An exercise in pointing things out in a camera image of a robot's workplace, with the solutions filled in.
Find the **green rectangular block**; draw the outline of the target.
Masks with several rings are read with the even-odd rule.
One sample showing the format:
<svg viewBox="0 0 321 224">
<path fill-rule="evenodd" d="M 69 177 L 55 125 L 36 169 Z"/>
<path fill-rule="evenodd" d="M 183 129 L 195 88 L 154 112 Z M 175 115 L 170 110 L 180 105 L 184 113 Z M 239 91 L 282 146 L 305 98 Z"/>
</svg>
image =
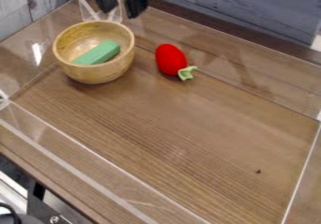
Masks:
<svg viewBox="0 0 321 224">
<path fill-rule="evenodd" d="M 76 65 L 96 65 L 109 61 L 120 53 L 120 45 L 105 40 L 100 42 L 87 52 L 80 54 L 71 62 Z"/>
</svg>

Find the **light brown wooden bowl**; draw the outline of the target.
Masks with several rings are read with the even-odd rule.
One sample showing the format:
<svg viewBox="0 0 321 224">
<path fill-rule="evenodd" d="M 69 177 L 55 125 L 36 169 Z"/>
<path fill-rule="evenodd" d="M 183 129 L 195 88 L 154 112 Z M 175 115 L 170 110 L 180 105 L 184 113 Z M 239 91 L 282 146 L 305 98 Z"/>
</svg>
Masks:
<svg viewBox="0 0 321 224">
<path fill-rule="evenodd" d="M 120 53 L 100 64 L 73 64 L 72 60 L 104 40 L 112 40 L 120 45 Z M 130 69 L 134 44 L 134 33 L 124 24 L 108 21 L 80 22 L 56 36 L 52 53 L 69 78 L 80 83 L 100 84 L 116 80 Z"/>
</svg>

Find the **red felt strawberry toy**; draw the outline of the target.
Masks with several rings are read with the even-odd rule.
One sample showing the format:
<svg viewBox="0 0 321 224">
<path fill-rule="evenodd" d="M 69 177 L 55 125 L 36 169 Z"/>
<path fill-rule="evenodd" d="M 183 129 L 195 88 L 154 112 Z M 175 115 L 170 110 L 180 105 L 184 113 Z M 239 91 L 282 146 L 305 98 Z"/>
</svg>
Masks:
<svg viewBox="0 0 321 224">
<path fill-rule="evenodd" d="M 172 44 L 160 44 L 155 50 L 155 62 L 159 71 L 168 75 L 176 76 L 182 81 L 191 80 L 191 72 L 196 66 L 190 66 L 186 55 Z"/>
</svg>

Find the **grey blue sofa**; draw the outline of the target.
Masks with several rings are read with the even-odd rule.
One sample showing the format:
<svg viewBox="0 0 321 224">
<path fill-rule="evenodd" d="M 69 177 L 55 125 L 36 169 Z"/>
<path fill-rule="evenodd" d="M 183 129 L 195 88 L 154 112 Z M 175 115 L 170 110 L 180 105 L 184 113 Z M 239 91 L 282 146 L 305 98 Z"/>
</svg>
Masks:
<svg viewBox="0 0 321 224">
<path fill-rule="evenodd" d="M 321 0 L 166 1 L 306 45 L 321 30 Z"/>
</svg>

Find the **black metal table bracket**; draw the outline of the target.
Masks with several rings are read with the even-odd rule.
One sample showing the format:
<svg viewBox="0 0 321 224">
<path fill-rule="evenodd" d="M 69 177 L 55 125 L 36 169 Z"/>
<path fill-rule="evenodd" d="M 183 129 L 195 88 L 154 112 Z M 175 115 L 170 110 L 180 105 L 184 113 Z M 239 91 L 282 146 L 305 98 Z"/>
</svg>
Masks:
<svg viewBox="0 0 321 224">
<path fill-rule="evenodd" d="M 72 224 L 45 203 L 45 188 L 40 183 L 32 181 L 28 188 L 28 207 L 29 216 L 39 219 L 44 224 Z"/>
</svg>

